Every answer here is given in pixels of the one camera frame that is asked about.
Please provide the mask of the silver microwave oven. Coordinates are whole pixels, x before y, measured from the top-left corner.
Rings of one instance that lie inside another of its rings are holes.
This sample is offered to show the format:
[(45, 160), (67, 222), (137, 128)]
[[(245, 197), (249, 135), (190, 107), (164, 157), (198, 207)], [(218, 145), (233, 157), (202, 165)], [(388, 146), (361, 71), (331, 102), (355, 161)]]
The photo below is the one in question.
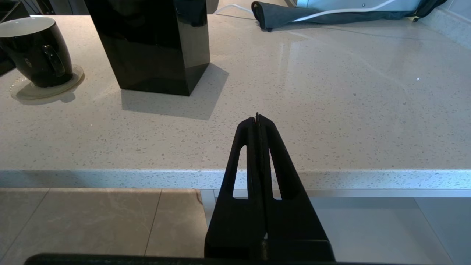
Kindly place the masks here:
[[(290, 0), (296, 7), (314, 10), (343, 10), (357, 8), (373, 8), (389, 0)], [(394, 0), (378, 11), (412, 11), (422, 0)]]

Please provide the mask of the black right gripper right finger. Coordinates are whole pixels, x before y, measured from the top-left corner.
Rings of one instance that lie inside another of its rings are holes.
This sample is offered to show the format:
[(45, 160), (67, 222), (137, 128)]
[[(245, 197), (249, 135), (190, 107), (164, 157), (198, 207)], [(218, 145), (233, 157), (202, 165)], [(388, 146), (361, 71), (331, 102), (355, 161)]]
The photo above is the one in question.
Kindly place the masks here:
[(258, 114), (269, 260), (334, 260), (331, 243), (275, 124)]

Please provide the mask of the black mug white inside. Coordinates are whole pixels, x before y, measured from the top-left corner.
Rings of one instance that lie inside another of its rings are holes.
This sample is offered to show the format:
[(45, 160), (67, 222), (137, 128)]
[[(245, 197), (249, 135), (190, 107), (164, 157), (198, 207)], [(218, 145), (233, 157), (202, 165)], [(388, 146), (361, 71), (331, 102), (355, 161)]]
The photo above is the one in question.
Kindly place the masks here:
[(51, 17), (24, 17), (0, 23), (0, 47), (34, 85), (59, 86), (73, 77), (68, 47)]

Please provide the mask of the black tissue box white lid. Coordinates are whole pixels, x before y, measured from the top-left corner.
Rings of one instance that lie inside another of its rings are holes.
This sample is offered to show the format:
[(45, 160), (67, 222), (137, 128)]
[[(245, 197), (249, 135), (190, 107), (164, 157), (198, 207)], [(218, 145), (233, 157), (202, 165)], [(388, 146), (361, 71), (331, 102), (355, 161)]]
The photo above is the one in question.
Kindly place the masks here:
[(206, 0), (84, 0), (121, 89), (189, 96), (210, 64)]

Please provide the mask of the dark grey folded cloth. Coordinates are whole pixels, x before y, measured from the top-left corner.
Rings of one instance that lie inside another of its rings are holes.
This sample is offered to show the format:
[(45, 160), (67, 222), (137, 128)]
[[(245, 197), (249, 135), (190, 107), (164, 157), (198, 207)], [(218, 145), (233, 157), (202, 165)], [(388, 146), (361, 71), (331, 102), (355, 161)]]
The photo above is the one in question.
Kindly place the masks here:
[(412, 11), (378, 11), (389, 0), (373, 8), (357, 8), (343, 10), (314, 10), (300, 7), (284, 7), (266, 2), (255, 1), (251, 5), (254, 17), (262, 30), (271, 31), (294, 22), (309, 22), (317, 25), (341, 25), (353, 22), (368, 22), (375, 20), (402, 20), (405, 17), (420, 19), (426, 17), (435, 8), (447, 0), (422, 0)]

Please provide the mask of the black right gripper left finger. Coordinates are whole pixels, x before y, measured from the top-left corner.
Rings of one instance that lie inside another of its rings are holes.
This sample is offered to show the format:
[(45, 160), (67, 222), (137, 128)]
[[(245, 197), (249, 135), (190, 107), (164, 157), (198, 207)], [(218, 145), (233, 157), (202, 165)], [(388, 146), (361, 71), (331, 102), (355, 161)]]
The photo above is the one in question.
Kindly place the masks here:
[[(238, 162), (246, 147), (248, 198), (233, 196)], [(205, 258), (260, 258), (265, 235), (263, 196), (256, 156), (255, 119), (242, 121), (236, 129), (222, 186), (205, 237)]]

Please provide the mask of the round white coaster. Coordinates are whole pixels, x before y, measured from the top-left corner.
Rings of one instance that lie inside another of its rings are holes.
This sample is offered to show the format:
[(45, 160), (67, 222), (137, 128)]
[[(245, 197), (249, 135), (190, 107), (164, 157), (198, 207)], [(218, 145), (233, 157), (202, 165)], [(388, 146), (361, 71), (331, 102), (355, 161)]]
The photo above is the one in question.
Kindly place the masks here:
[(74, 64), (72, 78), (68, 82), (52, 87), (39, 87), (25, 77), (17, 79), (9, 88), (11, 96), (18, 101), (41, 101), (55, 99), (72, 92), (84, 79), (84, 69)]

